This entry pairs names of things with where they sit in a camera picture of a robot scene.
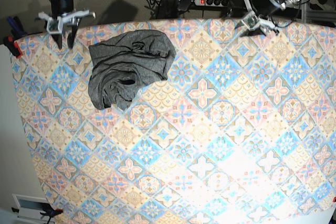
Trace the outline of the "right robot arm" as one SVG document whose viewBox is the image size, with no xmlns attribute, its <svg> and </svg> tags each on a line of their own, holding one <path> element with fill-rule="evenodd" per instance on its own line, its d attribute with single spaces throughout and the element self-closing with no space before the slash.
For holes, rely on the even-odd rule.
<svg viewBox="0 0 336 224">
<path fill-rule="evenodd" d="M 66 28 L 71 31 L 67 37 L 68 48 L 73 48 L 79 24 L 83 18 L 95 18 L 96 14 L 88 9 L 75 10 L 75 0 L 49 0 L 51 4 L 51 13 L 38 13 L 36 20 L 45 22 L 45 30 L 51 35 L 59 49 L 62 49 L 63 36 L 66 34 Z"/>
</svg>

